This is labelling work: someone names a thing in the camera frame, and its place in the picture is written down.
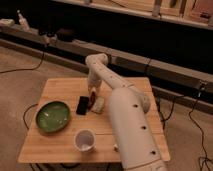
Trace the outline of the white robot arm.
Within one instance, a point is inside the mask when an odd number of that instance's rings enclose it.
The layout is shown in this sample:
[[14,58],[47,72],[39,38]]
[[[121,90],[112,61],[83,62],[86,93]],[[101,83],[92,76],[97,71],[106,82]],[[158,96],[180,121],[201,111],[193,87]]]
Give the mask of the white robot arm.
[[148,96],[133,83],[107,67],[104,53],[86,57],[89,68],[88,91],[100,90],[105,82],[112,93],[108,111],[125,171],[168,171],[145,114],[150,109]]

